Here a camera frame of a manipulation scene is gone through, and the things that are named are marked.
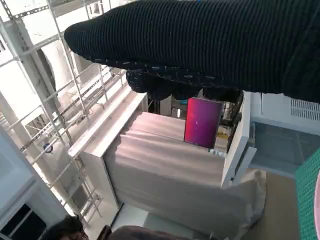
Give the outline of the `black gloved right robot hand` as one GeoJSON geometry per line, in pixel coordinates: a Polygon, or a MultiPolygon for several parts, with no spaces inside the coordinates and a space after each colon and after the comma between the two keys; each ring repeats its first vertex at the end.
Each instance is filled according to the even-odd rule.
{"type": "Polygon", "coordinates": [[[317,0],[137,0],[69,26],[64,40],[154,100],[236,102],[246,91],[320,101],[317,0]]]}

